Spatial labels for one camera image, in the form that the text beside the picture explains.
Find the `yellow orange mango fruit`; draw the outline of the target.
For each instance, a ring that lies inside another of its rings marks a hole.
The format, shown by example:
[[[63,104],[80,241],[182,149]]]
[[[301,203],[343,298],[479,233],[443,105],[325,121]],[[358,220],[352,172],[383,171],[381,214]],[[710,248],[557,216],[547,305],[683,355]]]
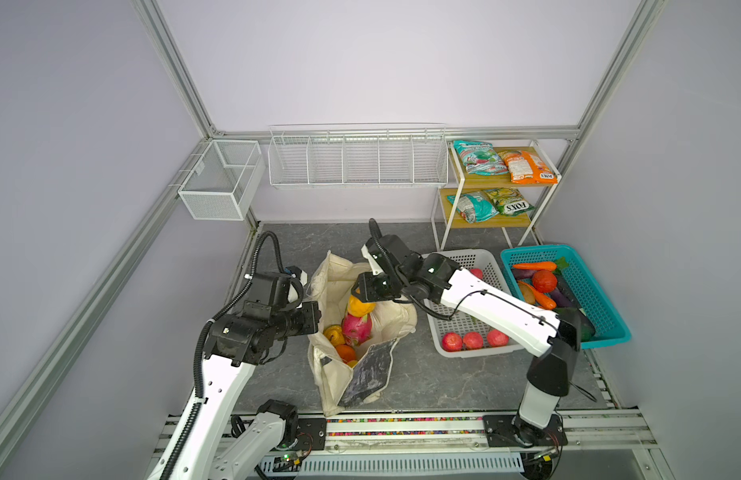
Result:
[[[324,336],[326,336],[326,339],[334,347],[346,345],[346,338],[344,337],[344,332],[342,332],[342,326],[340,325],[328,326],[328,328],[324,330]]]

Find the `pink dragon fruit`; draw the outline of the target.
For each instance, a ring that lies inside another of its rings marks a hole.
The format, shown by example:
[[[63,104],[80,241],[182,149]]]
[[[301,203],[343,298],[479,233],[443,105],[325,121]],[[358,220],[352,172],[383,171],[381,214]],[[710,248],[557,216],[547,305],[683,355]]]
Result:
[[[346,314],[342,320],[342,332],[346,338],[346,344],[350,346],[362,345],[372,338],[372,318],[370,314],[356,318]]]

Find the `cream canvas tote bag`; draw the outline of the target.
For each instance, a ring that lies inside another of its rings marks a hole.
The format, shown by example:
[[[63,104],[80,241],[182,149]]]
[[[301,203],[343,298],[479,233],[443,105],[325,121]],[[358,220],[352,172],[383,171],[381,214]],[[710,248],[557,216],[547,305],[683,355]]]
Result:
[[[328,417],[380,398],[394,349],[416,328],[413,306],[362,303],[354,296],[358,277],[368,271],[366,262],[352,263],[330,252],[308,287],[308,298],[322,314],[318,332],[310,335],[308,363]]]

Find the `red tomato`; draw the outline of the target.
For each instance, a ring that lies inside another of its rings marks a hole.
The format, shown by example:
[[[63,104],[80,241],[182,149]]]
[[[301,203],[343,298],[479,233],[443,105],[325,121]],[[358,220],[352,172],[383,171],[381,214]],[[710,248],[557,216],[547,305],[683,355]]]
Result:
[[[530,278],[532,288],[541,295],[550,294],[558,288],[558,278],[548,270],[538,270]]]

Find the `orange snack bag top shelf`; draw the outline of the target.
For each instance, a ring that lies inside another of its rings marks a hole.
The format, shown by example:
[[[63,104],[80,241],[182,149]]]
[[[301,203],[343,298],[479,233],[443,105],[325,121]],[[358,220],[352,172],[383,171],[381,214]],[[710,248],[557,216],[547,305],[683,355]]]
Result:
[[[535,154],[527,150],[499,150],[510,181],[517,185],[558,184],[557,175]]]

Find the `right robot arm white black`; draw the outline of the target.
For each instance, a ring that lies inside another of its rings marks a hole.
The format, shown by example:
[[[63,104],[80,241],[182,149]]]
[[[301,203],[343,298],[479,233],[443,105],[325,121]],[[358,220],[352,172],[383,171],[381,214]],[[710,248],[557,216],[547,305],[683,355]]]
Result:
[[[421,255],[398,236],[382,234],[375,219],[368,221],[368,228],[370,240],[362,247],[362,256],[370,262],[370,271],[358,276],[352,296],[366,303],[412,304],[446,320],[446,315],[432,310],[432,305],[441,305],[514,340],[533,357],[526,386],[516,414],[487,420],[487,435],[502,446],[562,450],[567,439],[557,408],[570,392],[581,350],[580,312],[560,314],[532,306],[442,254]]]

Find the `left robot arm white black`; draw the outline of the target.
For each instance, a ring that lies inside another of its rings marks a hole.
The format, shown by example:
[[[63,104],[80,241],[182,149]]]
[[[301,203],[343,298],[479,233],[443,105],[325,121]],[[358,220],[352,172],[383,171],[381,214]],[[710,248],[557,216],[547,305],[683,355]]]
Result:
[[[320,308],[306,300],[306,284],[306,272],[284,266],[278,236],[260,234],[242,291],[202,327],[192,356],[192,395],[150,478],[244,479],[260,471],[270,451],[296,444],[296,406],[270,400],[232,446],[218,449],[254,370],[274,361],[272,346],[318,332]]]

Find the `teal snack bag shelf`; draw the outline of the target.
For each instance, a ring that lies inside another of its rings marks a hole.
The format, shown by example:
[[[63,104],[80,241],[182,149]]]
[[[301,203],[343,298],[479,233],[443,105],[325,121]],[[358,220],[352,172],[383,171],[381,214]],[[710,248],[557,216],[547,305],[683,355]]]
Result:
[[[461,194],[458,198],[448,195],[446,199],[468,224],[486,222],[499,214],[491,199],[483,191]]]
[[[490,143],[455,140],[453,147],[466,174],[479,176],[508,174],[507,166]]]

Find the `red apple front left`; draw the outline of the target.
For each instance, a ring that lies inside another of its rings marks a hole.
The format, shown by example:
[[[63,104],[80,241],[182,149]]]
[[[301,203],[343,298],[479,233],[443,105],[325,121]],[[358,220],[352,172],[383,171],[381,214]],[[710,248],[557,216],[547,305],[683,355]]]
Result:
[[[442,337],[441,347],[446,352],[461,351],[463,348],[462,337],[454,332],[448,332]]]

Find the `white two-tier wooden shelf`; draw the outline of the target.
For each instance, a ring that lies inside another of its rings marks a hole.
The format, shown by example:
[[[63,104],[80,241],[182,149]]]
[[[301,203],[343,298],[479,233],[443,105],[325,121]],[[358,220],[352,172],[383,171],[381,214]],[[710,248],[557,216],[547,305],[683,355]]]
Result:
[[[438,251],[456,229],[496,229],[508,247],[537,239],[539,216],[562,182],[537,140],[514,146],[454,141],[449,161],[454,180],[438,191],[430,216]]]

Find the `red apple front middle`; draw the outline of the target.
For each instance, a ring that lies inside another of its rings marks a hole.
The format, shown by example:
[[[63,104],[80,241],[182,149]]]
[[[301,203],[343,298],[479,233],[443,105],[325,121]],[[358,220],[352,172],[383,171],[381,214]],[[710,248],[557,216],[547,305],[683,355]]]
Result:
[[[468,332],[462,337],[462,344],[466,350],[484,348],[484,339],[478,332]]]

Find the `red apple front right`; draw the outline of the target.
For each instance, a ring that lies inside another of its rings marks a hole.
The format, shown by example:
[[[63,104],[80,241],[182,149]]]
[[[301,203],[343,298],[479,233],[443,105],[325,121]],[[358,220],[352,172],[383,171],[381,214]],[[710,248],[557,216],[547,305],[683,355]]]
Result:
[[[487,342],[491,348],[500,348],[508,346],[509,337],[497,329],[492,329],[487,334]]]

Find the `brown potato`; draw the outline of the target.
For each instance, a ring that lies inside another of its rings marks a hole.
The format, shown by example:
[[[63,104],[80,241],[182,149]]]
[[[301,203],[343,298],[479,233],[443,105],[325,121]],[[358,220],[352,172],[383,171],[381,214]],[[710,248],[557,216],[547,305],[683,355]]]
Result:
[[[536,300],[532,288],[524,282],[519,282],[518,287],[521,292],[523,301],[530,305],[535,305]]]

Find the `white mesh box basket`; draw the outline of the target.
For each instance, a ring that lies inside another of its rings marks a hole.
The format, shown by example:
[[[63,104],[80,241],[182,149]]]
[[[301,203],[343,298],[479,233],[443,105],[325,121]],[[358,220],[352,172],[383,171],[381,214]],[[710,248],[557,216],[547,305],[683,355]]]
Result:
[[[212,140],[178,195],[194,220],[244,221],[266,172],[257,141]]]

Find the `teal plastic vegetable basket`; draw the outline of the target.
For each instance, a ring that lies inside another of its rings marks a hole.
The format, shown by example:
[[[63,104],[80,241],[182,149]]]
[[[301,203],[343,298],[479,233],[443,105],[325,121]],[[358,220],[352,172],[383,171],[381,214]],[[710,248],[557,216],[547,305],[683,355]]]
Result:
[[[522,295],[518,283],[508,277],[512,267],[516,264],[546,261],[552,261],[561,267],[562,279],[595,329],[594,336],[589,341],[582,342],[582,349],[616,346],[631,339],[631,333],[621,315],[572,247],[563,244],[516,247],[503,250],[500,261],[502,272],[507,275],[510,293],[519,299],[522,299]]]

